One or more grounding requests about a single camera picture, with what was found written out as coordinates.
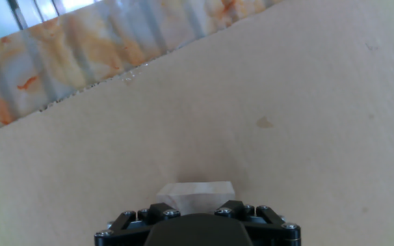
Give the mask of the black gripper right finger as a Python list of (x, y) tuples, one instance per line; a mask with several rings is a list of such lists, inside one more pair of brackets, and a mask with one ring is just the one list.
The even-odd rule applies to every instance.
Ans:
[(244, 227), (253, 245), (301, 246), (301, 227), (285, 220), (269, 206), (252, 206), (229, 200), (215, 209), (216, 216), (227, 217)]

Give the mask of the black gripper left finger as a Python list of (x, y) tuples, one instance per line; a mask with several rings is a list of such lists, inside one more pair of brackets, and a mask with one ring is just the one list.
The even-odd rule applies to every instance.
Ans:
[(137, 212), (126, 210), (107, 229), (94, 234), (95, 246), (143, 245), (154, 225), (181, 216), (181, 212), (166, 203), (151, 204)]

